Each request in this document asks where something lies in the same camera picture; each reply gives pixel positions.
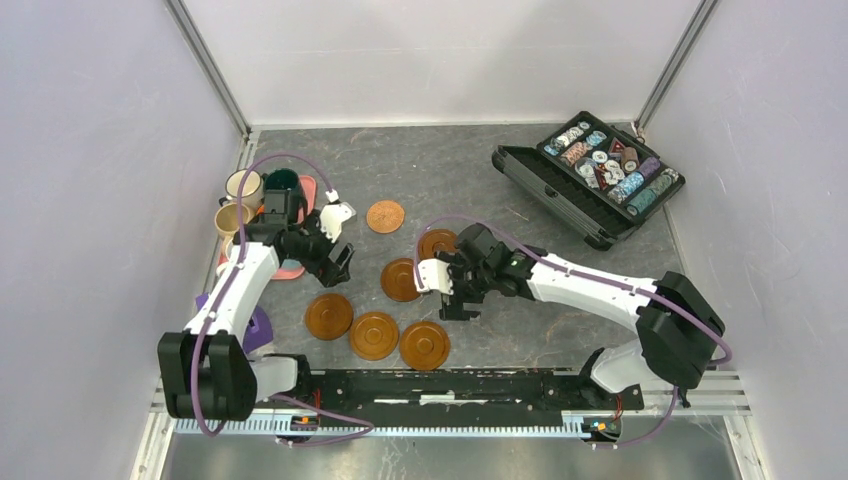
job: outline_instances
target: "wooden coaster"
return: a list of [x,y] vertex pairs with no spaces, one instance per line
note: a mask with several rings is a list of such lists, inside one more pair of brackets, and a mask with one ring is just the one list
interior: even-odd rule
[[421,260],[436,258],[436,252],[455,253],[456,234],[446,228],[430,230],[418,242],[418,257]]
[[377,233],[392,233],[403,225],[404,216],[403,207],[399,203],[381,200],[371,205],[365,215],[365,221],[371,230]]
[[335,340],[350,328],[353,307],[347,298],[338,293],[321,295],[309,304],[303,323],[315,338]]
[[380,285],[386,296],[396,302],[411,302],[421,294],[415,289],[412,259],[398,258],[386,265],[380,275]]
[[394,319],[383,312],[368,312],[350,327],[350,348],[365,360],[380,360],[397,346],[400,331]]
[[445,363],[449,353],[450,339],[437,323],[413,323],[400,337],[400,356],[415,370],[435,370]]

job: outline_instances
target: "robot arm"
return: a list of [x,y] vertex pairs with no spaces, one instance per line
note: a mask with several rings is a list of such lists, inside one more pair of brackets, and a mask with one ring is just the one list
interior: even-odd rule
[[422,293],[442,294],[443,320],[469,320],[479,312],[465,303],[481,303],[486,293],[562,303],[608,318],[635,332],[638,339],[593,355],[584,370],[606,392],[661,378],[683,389],[696,388],[716,345],[702,332],[656,302],[636,295],[640,288],[672,299],[718,335],[724,324],[692,283],[667,272],[662,280],[621,277],[570,263],[544,250],[529,247],[565,270],[579,270],[633,286],[631,292],[555,270],[520,250],[509,250],[484,226],[475,224],[457,237],[455,254],[438,252],[419,263]]
[[[168,413],[175,418],[194,418],[190,391],[191,355],[207,318],[209,335],[204,338],[198,369],[200,407],[208,419],[245,420],[253,406],[297,384],[297,360],[269,355],[248,361],[242,349],[245,331],[259,297],[283,260],[298,260],[323,286],[350,279],[348,267],[353,247],[346,244],[335,260],[331,258],[342,233],[342,224],[355,215],[335,192],[327,193],[330,204],[314,210],[298,222],[306,201],[299,182],[266,191],[265,213],[245,226],[244,242],[234,239],[227,268],[206,303],[182,332],[165,333],[159,341],[159,366]],[[244,258],[242,248],[246,248]]]

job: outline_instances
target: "white wall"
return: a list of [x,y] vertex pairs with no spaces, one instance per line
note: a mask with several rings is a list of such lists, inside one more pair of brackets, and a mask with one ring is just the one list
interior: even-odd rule
[[186,0],[258,125],[639,113],[698,0]]
[[0,477],[127,478],[239,138],[160,1],[3,2],[0,65]]
[[848,4],[721,2],[649,125],[776,478],[848,477]]

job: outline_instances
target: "round wooden disc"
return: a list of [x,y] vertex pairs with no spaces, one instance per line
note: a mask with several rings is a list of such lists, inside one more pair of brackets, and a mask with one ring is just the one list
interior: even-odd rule
[[449,353],[450,339],[437,323],[413,323],[400,337],[400,356],[415,370],[435,370],[445,363]]
[[396,302],[411,302],[421,295],[415,289],[415,274],[409,258],[398,258],[386,265],[380,275],[380,285],[386,296]]
[[418,256],[421,260],[436,258],[436,252],[456,252],[454,242],[456,234],[446,228],[430,230],[418,242]]
[[309,304],[303,322],[315,338],[335,340],[350,328],[353,307],[338,293],[321,295]]
[[350,348],[365,360],[380,360],[389,356],[397,346],[397,323],[383,312],[368,312],[357,318],[350,327]]
[[365,215],[365,221],[371,230],[377,233],[392,233],[403,224],[403,207],[392,200],[381,200],[371,208]]

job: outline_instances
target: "gray table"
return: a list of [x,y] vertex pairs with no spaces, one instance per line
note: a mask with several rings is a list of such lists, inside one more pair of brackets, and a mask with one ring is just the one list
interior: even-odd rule
[[[401,332],[419,320],[439,321],[439,297],[394,302],[380,288],[380,273],[391,260],[411,257],[419,230],[444,213],[484,219],[527,244],[589,267],[647,277],[679,271],[663,215],[655,215],[610,251],[598,252],[492,167],[490,156],[498,144],[533,145],[555,128],[490,125],[271,131],[260,135],[255,158],[289,150],[304,153],[325,167],[342,199],[358,212],[356,221],[344,230],[344,238],[356,249],[350,267],[352,280],[330,291],[345,295],[356,316],[374,310],[388,313]],[[296,161],[271,162],[261,170],[291,166],[309,172]],[[319,185],[319,205],[324,201],[323,191]],[[382,199],[395,200],[406,210],[403,226],[389,235],[374,233],[365,223],[368,208]],[[467,222],[450,221],[442,226],[459,232]],[[346,337],[333,342],[312,337],[303,324],[303,314],[322,293],[327,290],[308,276],[272,282],[259,304],[272,319],[275,339],[273,346],[259,353],[305,353],[312,367],[319,369],[405,367],[397,350],[384,360],[369,362],[353,354]],[[442,323],[451,340],[445,367],[579,366],[598,347],[634,338],[611,321],[562,305],[490,293],[479,307],[482,315],[474,321]]]

